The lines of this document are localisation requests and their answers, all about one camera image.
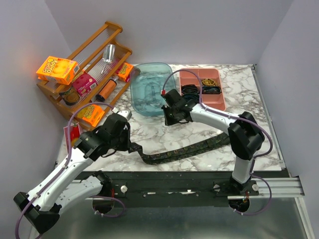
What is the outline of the dark patterned necktie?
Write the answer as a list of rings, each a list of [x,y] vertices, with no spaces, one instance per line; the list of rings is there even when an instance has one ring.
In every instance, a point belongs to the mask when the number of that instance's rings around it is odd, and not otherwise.
[[[229,144],[229,136],[226,133],[221,133],[217,136],[185,146],[183,148],[157,154],[145,154],[143,153],[143,147],[141,145],[137,143],[131,143],[131,147],[129,148],[128,152],[137,152],[142,161],[147,165],[159,165],[203,154],[222,148]]]

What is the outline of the teal transparent plastic tray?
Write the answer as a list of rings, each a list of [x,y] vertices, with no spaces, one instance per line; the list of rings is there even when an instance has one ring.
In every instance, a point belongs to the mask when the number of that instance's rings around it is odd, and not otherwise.
[[[165,100],[161,96],[162,88],[166,91],[176,89],[174,77],[166,63],[144,63],[133,67],[130,72],[130,91],[133,109],[146,117],[157,117],[163,114]]]

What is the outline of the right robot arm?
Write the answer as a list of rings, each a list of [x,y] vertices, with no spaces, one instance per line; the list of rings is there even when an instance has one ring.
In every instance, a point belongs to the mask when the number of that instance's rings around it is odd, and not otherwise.
[[[227,134],[233,153],[235,166],[230,177],[229,189],[235,195],[247,190],[251,180],[253,156],[261,148],[265,136],[249,112],[241,115],[204,108],[195,100],[186,101],[177,90],[162,93],[166,105],[162,106],[167,126],[182,121],[202,123]]]

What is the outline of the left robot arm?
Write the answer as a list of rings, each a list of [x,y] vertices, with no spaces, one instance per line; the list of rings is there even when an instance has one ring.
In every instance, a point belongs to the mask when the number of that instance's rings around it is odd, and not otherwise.
[[[27,193],[16,194],[14,202],[40,235],[50,230],[63,212],[81,200],[93,197],[105,198],[112,203],[116,201],[112,180],[101,171],[77,185],[71,186],[71,183],[110,149],[128,150],[131,116],[130,110],[109,115],[102,126],[81,134],[67,157],[39,185]]]

